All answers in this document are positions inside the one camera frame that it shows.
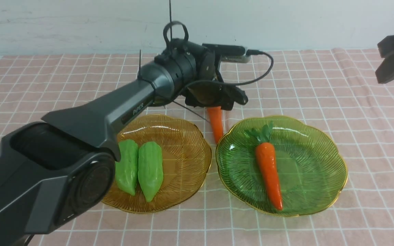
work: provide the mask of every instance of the green vegetable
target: green vegetable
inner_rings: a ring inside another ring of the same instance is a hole
[[[144,143],[139,148],[138,180],[147,202],[151,202],[161,188],[164,179],[162,162],[162,149],[156,142]]]
[[[132,196],[136,193],[138,174],[138,144],[131,140],[119,142],[121,161],[115,163],[115,180],[118,188]]]

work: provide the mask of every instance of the black cable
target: black cable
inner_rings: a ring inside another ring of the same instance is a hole
[[[194,85],[194,84],[198,84],[198,83],[202,83],[202,82],[208,82],[208,83],[213,83],[213,84],[218,84],[218,85],[223,85],[223,86],[241,86],[241,85],[246,85],[246,84],[255,83],[255,82],[257,82],[257,81],[263,79],[265,76],[267,76],[267,75],[270,73],[270,71],[272,71],[273,64],[275,63],[275,60],[273,59],[273,57],[272,57],[271,55],[269,55],[269,54],[267,54],[266,52],[263,52],[263,51],[261,51],[261,50],[248,50],[247,53],[246,53],[246,55],[251,55],[251,56],[253,56],[253,55],[265,55],[265,56],[267,56],[267,57],[270,59],[270,66],[269,66],[269,68],[267,69],[267,71],[266,71],[263,75],[259,76],[258,78],[255,78],[255,79],[253,79],[253,80],[246,81],[246,82],[241,82],[241,83],[224,83],[224,82],[213,81],[213,80],[197,80],[197,81],[193,81],[193,82],[191,82],[191,83],[189,83],[189,84],[186,84],[186,85],[182,88],[182,90],[180,90],[180,91],[176,94],[176,96],[173,97],[173,98],[174,98],[174,99],[177,98],[177,97],[180,96],[189,86]]]
[[[171,20],[171,0],[169,0],[169,10],[170,10],[170,22]],[[172,40],[172,26],[170,27],[170,41]]]
[[[164,97],[163,95],[160,95],[160,94],[155,94],[156,96],[159,96],[159,97],[162,97],[163,99],[168,99],[168,98],[166,98],[166,97]],[[202,118],[204,121],[206,121],[206,122],[208,122],[208,123],[210,123],[209,122],[209,120],[207,120],[207,119],[205,119],[203,116],[201,116],[201,115],[199,115],[197,112],[195,112],[194,110],[192,110],[192,109],[190,109],[190,108],[188,108],[188,107],[186,107],[186,106],[184,106],[184,105],[182,105],[182,104],[180,104],[180,103],[178,103],[178,102],[176,102],[176,101],[171,101],[172,103],[175,103],[175,104],[177,104],[177,105],[179,105],[179,106],[181,106],[182,108],[184,108],[184,109],[187,109],[187,110],[189,110],[189,111],[191,111],[193,114],[195,114],[195,115],[197,115],[198,117],[200,117],[200,118]]]
[[[26,240],[25,243],[24,243],[24,246],[27,246],[27,245],[31,242],[31,240],[33,239],[33,236],[34,236],[34,235],[28,236],[27,240]]]

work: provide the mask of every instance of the carrot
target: carrot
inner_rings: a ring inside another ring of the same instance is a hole
[[[272,129],[273,123],[270,123],[270,125],[265,125],[261,132],[253,129],[248,131],[248,133],[256,137],[260,142],[255,148],[255,156],[264,180],[267,196],[277,210],[282,210],[283,200],[276,168],[276,151],[274,145],[270,143],[270,132]]]
[[[212,107],[206,108],[209,115],[209,120],[211,122],[212,132],[214,134],[215,143],[219,143],[220,139],[223,137],[223,122],[222,122],[222,108]]]

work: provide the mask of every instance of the plate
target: plate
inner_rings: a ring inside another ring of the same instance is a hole
[[[283,210],[269,201],[255,159],[256,138],[246,130],[273,122]],[[266,214],[294,217],[330,207],[347,182],[347,166],[324,132],[282,115],[248,118],[236,123],[216,148],[219,176],[225,187],[249,206]]]
[[[136,195],[121,191],[114,182],[103,203],[125,212],[160,212],[191,198],[203,185],[212,161],[212,149],[198,127],[165,115],[136,118],[119,134],[118,141],[133,139],[139,146],[155,141],[162,148],[164,180],[159,192],[146,202],[141,188]]]

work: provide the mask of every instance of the table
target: table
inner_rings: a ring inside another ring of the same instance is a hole
[[[283,114],[327,133],[349,168],[324,212],[278,218],[251,209],[222,185],[215,160],[201,190],[154,215],[103,204],[32,246],[389,246],[394,245],[394,81],[377,84],[377,49],[272,51],[272,73],[243,86],[249,102],[225,112],[225,131],[247,117]],[[54,109],[78,106],[136,78],[139,54],[0,57],[0,138]],[[154,54],[143,54],[142,64]],[[267,57],[222,64],[226,82],[253,79]],[[178,101],[184,104],[183,98]],[[197,109],[204,117],[205,111]],[[195,123],[213,148],[211,127],[175,104],[150,108]]]

